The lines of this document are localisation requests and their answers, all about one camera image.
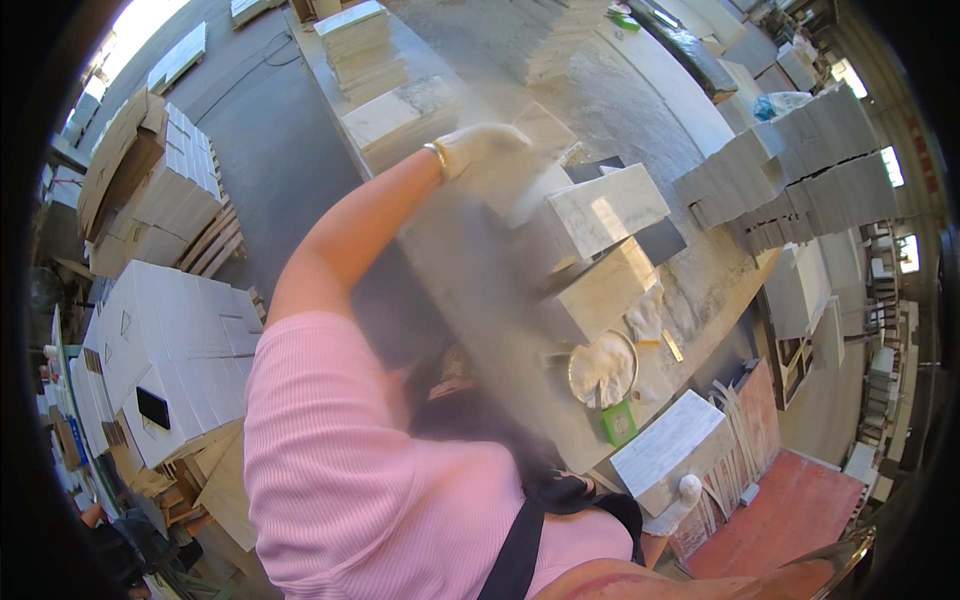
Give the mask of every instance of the pink shirt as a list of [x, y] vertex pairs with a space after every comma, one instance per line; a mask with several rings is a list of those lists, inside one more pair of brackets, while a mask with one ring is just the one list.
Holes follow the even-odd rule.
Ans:
[[[244, 479], [257, 556], [287, 597], [476, 598], [523, 503], [506, 448], [411, 439], [394, 429], [383, 381], [338, 315], [295, 315], [260, 340]], [[547, 515], [527, 598], [632, 549], [604, 511]]]

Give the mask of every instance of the concrete floor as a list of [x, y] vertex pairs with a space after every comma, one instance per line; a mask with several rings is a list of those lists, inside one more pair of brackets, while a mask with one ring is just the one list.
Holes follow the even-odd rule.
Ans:
[[[237, 287], [255, 284], [269, 303], [280, 271], [303, 235], [361, 182], [322, 109], [315, 81], [300, 65], [297, 47], [293, 42], [283, 45], [286, 26], [279, 11], [266, 12], [234, 32], [224, 2], [189, 2], [111, 85], [80, 147], [90, 150], [107, 120], [144, 85], [146, 73], [156, 61], [202, 20], [207, 22], [204, 60], [181, 78], [166, 98], [213, 141], [224, 186], [241, 222], [247, 258], [231, 259], [216, 278]], [[676, 141], [690, 146], [681, 154], [695, 153], [686, 136]], [[436, 355], [453, 340], [396, 243], [359, 283], [352, 300], [361, 327], [388, 368]], [[766, 348], [755, 334], [758, 319], [754, 302], [691, 377], [689, 387], [705, 394], [713, 379], [726, 383], [738, 379], [743, 361], [761, 355]], [[781, 415], [784, 445], [834, 464], [842, 459], [855, 429], [853, 408], [857, 414], [859, 411], [862, 371], [854, 377], [853, 367], [862, 368], [862, 362], [862, 350], [857, 357], [848, 348], [843, 371], [811, 375], [790, 411]], [[208, 555], [205, 572], [238, 579], [235, 573], [231, 575], [232, 565], [236, 565], [243, 581], [235, 597], [279, 597], [254, 554], [238, 554], [239, 548], [222, 534], [214, 526], [199, 535]]]

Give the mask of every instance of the smartphone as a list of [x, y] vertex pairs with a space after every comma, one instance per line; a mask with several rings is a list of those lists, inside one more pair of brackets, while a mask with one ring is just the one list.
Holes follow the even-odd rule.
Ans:
[[170, 431], [170, 413], [167, 412], [166, 400], [138, 387], [136, 405], [141, 415]]

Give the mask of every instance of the gloved hand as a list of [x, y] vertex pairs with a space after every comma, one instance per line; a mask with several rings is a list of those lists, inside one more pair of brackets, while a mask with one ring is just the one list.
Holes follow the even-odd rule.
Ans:
[[455, 181], [504, 156], [530, 148], [530, 139], [513, 125], [481, 123], [435, 141], [444, 169], [444, 181]]
[[700, 501], [703, 484], [696, 475], [684, 475], [680, 480], [680, 499], [671, 504], [657, 518], [653, 518], [643, 507], [643, 533], [651, 536], [672, 536], [693, 507]]

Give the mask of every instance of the gold bangle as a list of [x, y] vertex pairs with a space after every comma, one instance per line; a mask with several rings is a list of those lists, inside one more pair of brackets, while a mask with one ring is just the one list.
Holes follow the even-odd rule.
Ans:
[[427, 142], [423, 144], [423, 147], [437, 155], [437, 160], [440, 162], [440, 175], [444, 181], [446, 181], [446, 154], [444, 152], [444, 147], [436, 142]]

